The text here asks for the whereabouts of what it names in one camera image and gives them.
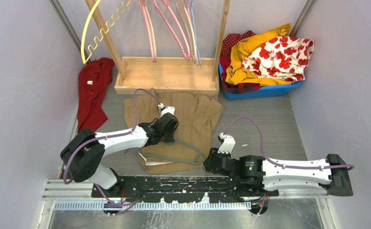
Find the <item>teal blue wire hanger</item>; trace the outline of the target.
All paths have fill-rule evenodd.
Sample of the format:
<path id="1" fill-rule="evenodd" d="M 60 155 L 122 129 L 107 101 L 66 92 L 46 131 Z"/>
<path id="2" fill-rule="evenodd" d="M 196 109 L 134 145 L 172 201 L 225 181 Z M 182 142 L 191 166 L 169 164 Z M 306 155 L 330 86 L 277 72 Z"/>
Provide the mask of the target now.
<path id="1" fill-rule="evenodd" d="M 206 159 L 206 155 L 198 147 L 180 140 L 145 148 L 131 148 L 130 151 L 139 156 L 146 166 L 173 163 L 200 165 Z"/>

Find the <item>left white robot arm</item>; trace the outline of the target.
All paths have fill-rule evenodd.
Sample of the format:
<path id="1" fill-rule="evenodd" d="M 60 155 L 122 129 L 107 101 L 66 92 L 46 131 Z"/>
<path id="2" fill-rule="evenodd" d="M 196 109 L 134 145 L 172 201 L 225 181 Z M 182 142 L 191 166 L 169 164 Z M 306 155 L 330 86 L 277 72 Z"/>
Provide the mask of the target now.
<path id="1" fill-rule="evenodd" d="M 117 173 L 101 165 L 101 160 L 118 151 L 173 142 L 178 124 L 178 119 L 167 113 L 152 123 L 140 123 L 134 129 L 95 133 L 87 128 L 60 152 L 66 166 L 65 175 L 76 183 L 91 181 L 99 191 L 116 197 L 122 191 L 122 184 Z"/>

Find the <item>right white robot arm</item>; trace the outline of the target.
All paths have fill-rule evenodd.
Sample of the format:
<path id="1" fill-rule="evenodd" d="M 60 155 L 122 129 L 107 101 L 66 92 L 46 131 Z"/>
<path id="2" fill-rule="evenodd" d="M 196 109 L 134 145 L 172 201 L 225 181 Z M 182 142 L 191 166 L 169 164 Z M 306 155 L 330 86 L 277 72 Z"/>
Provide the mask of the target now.
<path id="1" fill-rule="evenodd" d="M 349 165 L 337 154 L 320 160 L 271 163 L 262 156 L 234 159 L 212 148 L 203 166 L 207 172 L 229 177 L 238 188 L 254 196 L 285 188 L 323 188 L 331 196 L 353 196 Z"/>

